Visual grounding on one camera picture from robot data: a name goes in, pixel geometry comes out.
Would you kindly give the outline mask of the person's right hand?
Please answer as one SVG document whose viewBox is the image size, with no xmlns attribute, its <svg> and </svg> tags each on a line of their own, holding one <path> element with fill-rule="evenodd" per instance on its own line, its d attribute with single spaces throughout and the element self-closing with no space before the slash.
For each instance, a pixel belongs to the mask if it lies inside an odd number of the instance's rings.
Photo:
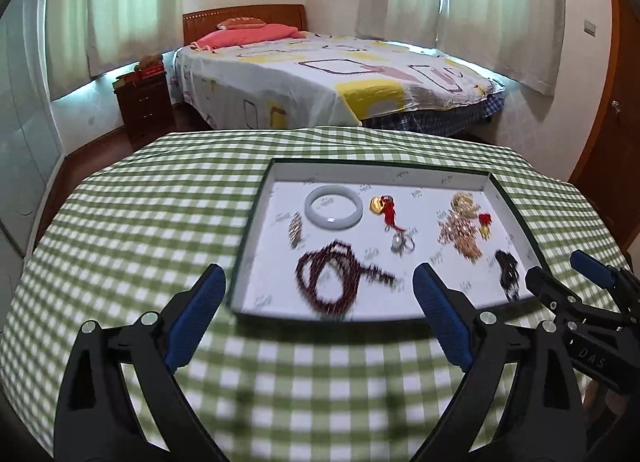
<svg viewBox="0 0 640 462">
<path fill-rule="evenodd" d="M 629 397 L 622 396 L 591 380 L 582 396 L 582 410 L 588 426 L 600 420 L 605 413 L 611 413 L 616 418 L 622 416 L 628 406 Z"/>
</svg>

